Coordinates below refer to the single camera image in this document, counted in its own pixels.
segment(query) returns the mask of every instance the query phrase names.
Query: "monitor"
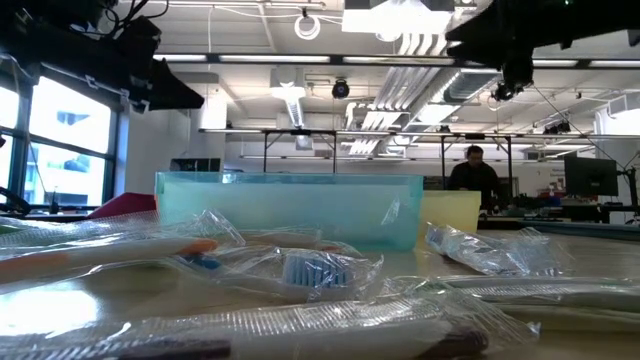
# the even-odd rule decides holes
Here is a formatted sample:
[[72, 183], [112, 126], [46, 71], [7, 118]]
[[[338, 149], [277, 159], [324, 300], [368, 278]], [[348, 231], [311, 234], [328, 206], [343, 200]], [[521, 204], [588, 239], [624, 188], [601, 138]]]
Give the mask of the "monitor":
[[568, 195], [618, 196], [614, 160], [565, 157], [564, 173]]

